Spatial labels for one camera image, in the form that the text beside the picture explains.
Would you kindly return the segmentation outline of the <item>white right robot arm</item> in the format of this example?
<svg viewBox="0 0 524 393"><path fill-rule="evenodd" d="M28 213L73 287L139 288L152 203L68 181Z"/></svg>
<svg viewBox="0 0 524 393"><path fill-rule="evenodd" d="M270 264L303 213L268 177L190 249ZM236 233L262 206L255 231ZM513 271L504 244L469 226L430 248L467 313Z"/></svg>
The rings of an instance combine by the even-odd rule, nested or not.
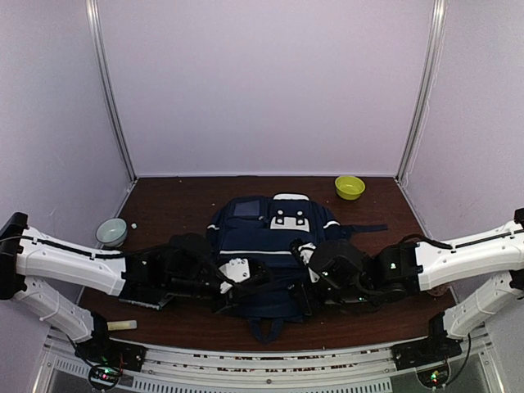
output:
<svg viewBox="0 0 524 393"><path fill-rule="evenodd" d="M420 355L437 361L470 331L523 297L523 211L497 228L438 242L418 234L369 256L347 240L296 239L291 253L308 273L295 291L310 314L321 305L394 303L452 282L489 275L469 297L430 322Z"/></svg>

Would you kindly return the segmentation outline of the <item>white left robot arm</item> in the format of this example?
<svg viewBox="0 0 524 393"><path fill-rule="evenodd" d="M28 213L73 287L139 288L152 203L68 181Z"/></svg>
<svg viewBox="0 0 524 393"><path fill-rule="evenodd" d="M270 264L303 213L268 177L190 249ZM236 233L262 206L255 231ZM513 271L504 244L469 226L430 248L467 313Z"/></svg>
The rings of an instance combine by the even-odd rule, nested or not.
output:
<svg viewBox="0 0 524 393"><path fill-rule="evenodd" d="M90 287L123 302L161 309L172 298L235 301L267 290L274 275L259 260L219 262L196 233L139 251L100 250L50 237L14 213L1 228L1 297L27 304L39 319L63 331L101 364L118 355L106 319L74 306L47 284L52 278Z"/></svg>

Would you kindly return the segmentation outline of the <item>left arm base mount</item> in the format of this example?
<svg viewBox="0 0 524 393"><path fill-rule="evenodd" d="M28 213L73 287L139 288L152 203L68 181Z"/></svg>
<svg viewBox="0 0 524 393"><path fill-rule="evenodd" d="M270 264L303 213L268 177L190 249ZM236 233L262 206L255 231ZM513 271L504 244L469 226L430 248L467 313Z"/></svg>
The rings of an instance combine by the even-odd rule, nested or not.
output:
<svg viewBox="0 0 524 393"><path fill-rule="evenodd" d="M68 337L75 355L89 367L109 368L119 373L124 370L141 371L147 349L141 345L113 340L110 334L121 331L109 331L108 322L98 313L91 313L91 317L93 325L85 340Z"/></svg>

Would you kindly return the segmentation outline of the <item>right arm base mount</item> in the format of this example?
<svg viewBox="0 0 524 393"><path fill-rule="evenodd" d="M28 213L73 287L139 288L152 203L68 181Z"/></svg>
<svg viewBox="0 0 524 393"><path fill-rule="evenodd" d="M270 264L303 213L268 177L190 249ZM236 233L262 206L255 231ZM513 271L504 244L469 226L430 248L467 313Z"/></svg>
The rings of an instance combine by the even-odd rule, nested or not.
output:
<svg viewBox="0 0 524 393"><path fill-rule="evenodd" d="M447 336L443 322L444 315L441 312L430 319L426 338L391 347L398 371L437 363L462 354L462 341Z"/></svg>

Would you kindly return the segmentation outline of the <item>navy blue student backpack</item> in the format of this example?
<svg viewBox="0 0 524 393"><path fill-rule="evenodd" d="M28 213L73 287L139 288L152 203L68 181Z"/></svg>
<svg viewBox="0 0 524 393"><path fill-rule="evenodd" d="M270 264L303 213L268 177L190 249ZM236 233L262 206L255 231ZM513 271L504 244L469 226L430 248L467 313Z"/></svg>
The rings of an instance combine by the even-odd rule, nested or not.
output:
<svg viewBox="0 0 524 393"><path fill-rule="evenodd" d="M328 241L344 245L355 233L386 229L385 224L342 225L327 207L308 196L279 193L273 197L232 199L215 213L206 238L219 262L247 258L265 266L269 275L269 314L233 316L246 318L253 337L267 345L279 337L284 323L301 323L307 317L287 290L295 281L309 280L305 266L291 253L295 239L312 242L316 247Z"/></svg>

